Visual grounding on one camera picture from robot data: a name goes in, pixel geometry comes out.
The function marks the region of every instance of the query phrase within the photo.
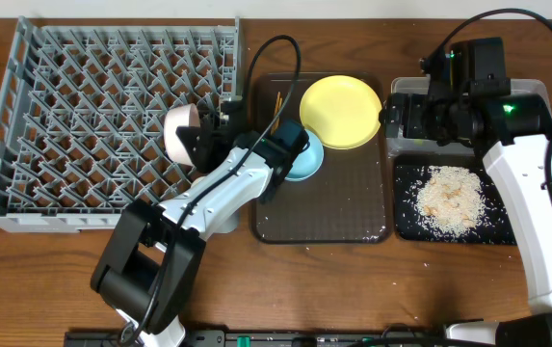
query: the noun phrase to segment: black tray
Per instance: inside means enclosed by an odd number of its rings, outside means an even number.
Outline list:
[[[365,73],[306,72],[301,74],[282,118],[300,121],[299,107],[305,91],[317,80],[335,74],[358,78],[381,95],[378,81]],[[257,81],[252,90],[251,109],[257,130],[263,130],[272,120],[277,92],[285,96],[291,76],[290,73],[273,73]],[[259,240],[272,244],[378,243],[384,240],[389,234],[389,224],[382,187],[386,173],[382,169],[383,142],[384,136],[379,133],[358,148],[325,147],[325,159],[317,173],[302,182],[284,182],[273,200],[252,204],[253,233]]]
[[[481,179],[481,187],[486,197],[486,216],[489,226],[481,224],[471,228],[460,237],[435,235],[434,230],[424,229],[419,221],[423,218],[414,208],[415,191],[422,185],[417,185],[411,192],[413,182],[420,180],[426,183],[430,180],[429,166],[454,166],[470,170]],[[515,245],[515,237],[509,223],[507,211],[483,166],[475,157],[451,155],[408,155],[395,158],[393,189],[395,200],[395,224],[400,236],[406,240],[456,242],[474,244]]]

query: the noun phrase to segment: blue bowl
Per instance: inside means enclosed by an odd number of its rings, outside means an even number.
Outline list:
[[[305,132],[309,137],[308,145],[305,146],[303,151],[297,156],[297,159],[295,159],[295,162],[293,162],[293,168],[285,177],[287,181],[303,181],[315,174],[321,167],[321,164],[323,164],[325,152],[321,140],[313,132],[307,129],[305,129]]]

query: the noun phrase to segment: dish rack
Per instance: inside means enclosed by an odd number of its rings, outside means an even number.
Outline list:
[[[135,199],[171,199],[193,169],[164,150],[163,116],[241,95],[235,26],[38,28],[20,17],[0,93],[0,227],[113,228]]]

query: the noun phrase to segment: green light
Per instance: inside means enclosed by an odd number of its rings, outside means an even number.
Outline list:
[[[515,109],[515,106],[512,106],[512,105],[503,105],[503,110],[505,110],[506,113],[510,113],[511,111],[513,111]]]

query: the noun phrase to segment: wooden tabletop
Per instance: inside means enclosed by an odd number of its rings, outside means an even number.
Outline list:
[[[230,24],[230,20],[36,20],[37,25]],[[304,71],[367,71],[388,91],[418,76],[418,59],[453,20],[243,20],[247,53],[268,38],[300,42]],[[0,84],[15,20],[0,19]],[[502,36],[508,74],[545,83],[552,104],[552,35],[532,20],[476,23],[458,39]],[[294,55],[270,48],[255,76],[288,71]],[[181,321],[231,330],[376,332],[390,323],[438,326],[457,319],[529,314],[516,247],[409,242],[374,246],[268,246],[242,224],[215,235]],[[60,346],[73,329],[113,329],[121,319],[90,290],[110,231],[10,234],[0,230],[0,345]]]

